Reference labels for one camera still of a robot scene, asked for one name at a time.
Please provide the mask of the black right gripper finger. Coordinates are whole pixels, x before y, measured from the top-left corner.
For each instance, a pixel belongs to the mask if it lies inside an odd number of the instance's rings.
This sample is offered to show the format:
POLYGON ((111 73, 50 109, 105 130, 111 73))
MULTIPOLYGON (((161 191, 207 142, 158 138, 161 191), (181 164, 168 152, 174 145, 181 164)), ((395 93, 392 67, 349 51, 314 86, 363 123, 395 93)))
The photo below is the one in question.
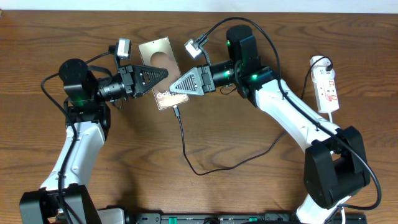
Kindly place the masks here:
POLYGON ((173 93, 188 95, 204 95, 203 89, 195 83, 173 83, 169 86, 173 93))
POLYGON ((202 73, 202 67, 194 67, 173 83, 195 83, 203 89, 202 73))

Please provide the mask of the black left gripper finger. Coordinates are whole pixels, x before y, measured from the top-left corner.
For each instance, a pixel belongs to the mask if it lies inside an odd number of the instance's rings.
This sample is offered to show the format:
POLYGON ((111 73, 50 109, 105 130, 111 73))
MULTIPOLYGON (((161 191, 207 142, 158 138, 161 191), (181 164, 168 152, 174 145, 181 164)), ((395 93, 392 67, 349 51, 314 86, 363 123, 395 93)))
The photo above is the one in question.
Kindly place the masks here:
POLYGON ((140 84, 157 84, 169 75, 165 68, 134 65, 133 69, 134 78, 140 84))
POLYGON ((150 89, 152 89, 156 84, 161 82, 166 77, 147 77, 138 76, 136 83, 136 96, 141 97, 145 95, 150 89))

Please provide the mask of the Samsung Galaxy smartphone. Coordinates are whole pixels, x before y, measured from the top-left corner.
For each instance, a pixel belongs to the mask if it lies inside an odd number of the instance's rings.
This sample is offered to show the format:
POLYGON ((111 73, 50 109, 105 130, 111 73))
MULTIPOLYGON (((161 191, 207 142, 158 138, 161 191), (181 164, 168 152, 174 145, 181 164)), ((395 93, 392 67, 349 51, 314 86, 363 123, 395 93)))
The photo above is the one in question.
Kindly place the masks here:
POLYGON ((170 39, 163 37, 138 45, 144 65, 164 68, 168 77, 152 88, 155 101, 159 110, 165 110, 189 101, 187 94, 172 93, 169 86, 181 77, 170 39))

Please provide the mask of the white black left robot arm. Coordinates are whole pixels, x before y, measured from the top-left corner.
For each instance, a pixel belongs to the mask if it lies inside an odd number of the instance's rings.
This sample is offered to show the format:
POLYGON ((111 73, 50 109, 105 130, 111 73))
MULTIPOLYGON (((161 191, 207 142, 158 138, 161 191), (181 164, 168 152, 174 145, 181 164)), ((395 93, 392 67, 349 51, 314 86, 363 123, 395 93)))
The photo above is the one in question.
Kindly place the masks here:
POLYGON ((164 68, 118 65, 117 74, 73 58, 57 73, 67 99, 67 136, 58 160, 39 190, 26 192, 19 202, 23 223, 131 223, 125 209, 96 209, 88 184, 100 149, 111 126, 108 102, 138 98, 169 75, 164 68))

